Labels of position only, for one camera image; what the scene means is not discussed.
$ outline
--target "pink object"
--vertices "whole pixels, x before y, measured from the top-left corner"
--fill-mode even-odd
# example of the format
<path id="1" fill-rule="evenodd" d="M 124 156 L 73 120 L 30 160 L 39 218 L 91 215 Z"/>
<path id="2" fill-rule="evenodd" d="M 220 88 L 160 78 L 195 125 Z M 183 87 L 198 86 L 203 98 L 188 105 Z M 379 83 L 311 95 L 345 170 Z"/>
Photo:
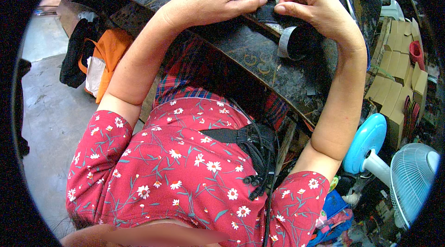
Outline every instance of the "pink object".
<path id="1" fill-rule="evenodd" d="M 413 41 L 409 44 L 409 56 L 411 61 L 418 63 L 421 70 L 425 71 L 425 64 L 423 60 L 422 48 L 419 41 Z"/>

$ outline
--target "gray floor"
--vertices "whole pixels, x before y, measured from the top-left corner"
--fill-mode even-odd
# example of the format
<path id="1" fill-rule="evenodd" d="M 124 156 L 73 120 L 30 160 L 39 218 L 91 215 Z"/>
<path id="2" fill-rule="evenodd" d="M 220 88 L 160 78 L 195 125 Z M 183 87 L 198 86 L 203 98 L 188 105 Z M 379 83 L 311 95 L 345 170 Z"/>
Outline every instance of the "gray floor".
<path id="1" fill-rule="evenodd" d="M 95 99 L 84 91 L 85 85 L 74 89 L 59 82 L 67 45 L 68 38 L 56 17 L 33 18 L 23 57 L 33 61 L 31 71 L 22 79 L 22 135 L 30 146 L 23 163 L 36 205 L 58 238 L 73 230 L 65 210 L 66 177 L 79 139 L 97 109 Z M 135 131 L 140 129 L 141 122 Z"/>

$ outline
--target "red floral shirt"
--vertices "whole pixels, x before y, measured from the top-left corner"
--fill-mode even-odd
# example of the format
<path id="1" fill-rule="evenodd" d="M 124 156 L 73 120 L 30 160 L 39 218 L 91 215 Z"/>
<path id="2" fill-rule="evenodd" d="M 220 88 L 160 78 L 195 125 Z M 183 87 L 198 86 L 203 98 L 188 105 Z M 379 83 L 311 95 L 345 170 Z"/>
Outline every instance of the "red floral shirt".
<path id="1" fill-rule="evenodd" d="M 261 246 L 267 196 L 250 201 L 255 174 L 236 144 L 199 130 L 248 124 L 228 103 L 180 98 L 156 107 L 131 136 L 124 118 L 98 111 L 71 163 L 66 208 L 93 223 L 121 228 L 172 218 L 222 231 L 222 246 Z M 329 182 L 315 172 L 288 176 L 272 195 L 269 246 L 305 246 L 320 216 Z"/>

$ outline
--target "black cloth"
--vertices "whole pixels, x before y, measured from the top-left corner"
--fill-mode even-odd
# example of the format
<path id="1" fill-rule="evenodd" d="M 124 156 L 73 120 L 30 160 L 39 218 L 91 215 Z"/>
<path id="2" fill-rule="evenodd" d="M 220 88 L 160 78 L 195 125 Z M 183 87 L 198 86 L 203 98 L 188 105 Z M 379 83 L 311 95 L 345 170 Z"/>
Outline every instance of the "black cloth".
<path id="1" fill-rule="evenodd" d="M 86 74 L 83 73 L 78 65 L 79 58 L 82 55 L 82 65 L 87 67 L 87 59 L 92 56 L 94 52 L 94 44 L 90 41 L 84 43 L 85 39 L 97 39 L 97 31 L 92 22 L 81 19 L 74 28 L 73 34 L 68 42 L 68 50 L 65 59 L 60 68 L 59 80 L 72 88 L 77 88 L 86 79 Z"/>

